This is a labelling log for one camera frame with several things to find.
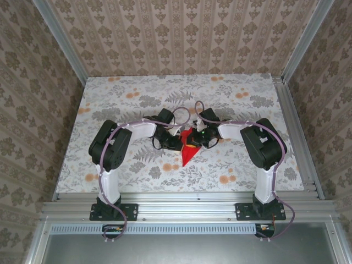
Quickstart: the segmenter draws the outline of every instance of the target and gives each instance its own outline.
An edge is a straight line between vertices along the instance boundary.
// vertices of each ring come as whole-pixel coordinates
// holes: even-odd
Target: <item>white arm segment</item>
[[[243,139],[240,131],[245,127],[246,125],[221,124],[219,125],[218,130],[223,139],[236,139],[242,141]],[[257,168],[257,187],[254,195],[262,204],[267,204],[275,199],[272,194],[273,170],[274,166],[269,170]]]
[[[150,138],[151,136],[154,135],[156,124],[148,123],[147,122],[148,119],[142,119],[142,120],[144,120],[145,122],[140,124],[128,125],[124,127],[125,129],[132,131],[130,143],[136,139]],[[97,168],[98,173],[100,173],[100,165],[95,165],[95,166]],[[101,180],[102,180],[102,187],[106,198],[112,204],[116,203],[116,201],[120,198],[120,192],[118,187],[119,186],[118,168],[112,169],[109,172],[106,172],[104,169]],[[101,194],[101,190],[99,192],[98,197],[101,201],[107,204],[107,201],[104,199],[104,197]]]

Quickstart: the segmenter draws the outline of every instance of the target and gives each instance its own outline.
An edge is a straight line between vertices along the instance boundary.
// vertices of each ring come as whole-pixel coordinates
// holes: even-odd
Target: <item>red cloth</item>
[[[182,154],[182,167],[185,167],[186,164],[196,155],[196,153],[201,149],[201,147],[187,147],[186,140],[187,137],[192,133],[192,128],[189,130],[183,130],[181,132],[181,141],[183,143],[183,148],[181,151]]]

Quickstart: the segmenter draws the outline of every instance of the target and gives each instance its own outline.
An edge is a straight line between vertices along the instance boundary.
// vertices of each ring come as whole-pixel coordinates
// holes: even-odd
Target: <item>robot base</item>
[[[272,221],[286,220],[285,209],[276,199],[262,204],[253,195],[253,203],[241,202],[235,204],[237,221]]]
[[[115,206],[119,207],[128,221],[137,221],[138,216],[138,204],[137,203],[121,203],[121,196]],[[124,221],[122,215],[110,205],[102,202],[97,197],[97,203],[94,203],[91,207],[90,221]]]

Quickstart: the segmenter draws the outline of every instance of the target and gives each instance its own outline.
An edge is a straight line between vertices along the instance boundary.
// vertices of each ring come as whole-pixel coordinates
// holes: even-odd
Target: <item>wall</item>
[[[89,76],[281,74],[317,0],[50,0]]]
[[[0,1],[0,263],[51,200],[83,88],[31,1]]]
[[[325,194],[352,241],[351,0],[335,0],[289,87]]]

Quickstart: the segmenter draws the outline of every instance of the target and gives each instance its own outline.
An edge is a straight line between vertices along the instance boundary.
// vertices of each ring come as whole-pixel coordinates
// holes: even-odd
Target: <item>table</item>
[[[89,78],[56,192],[98,192],[98,174],[88,148],[106,119],[122,123],[157,115],[163,107],[185,106],[195,120],[197,100],[221,119],[268,118],[288,148],[278,170],[277,190],[303,190],[270,74],[206,74]],[[176,122],[182,123],[186,115],[177,111]],[[256,168],[243,142],[230,140],[221,140],[210,150],[203,148],[182,167],[180,152],[156,150],[151,139],[140,139],[129,146],[119,175],[122,193],[254,191],[256,187]]]

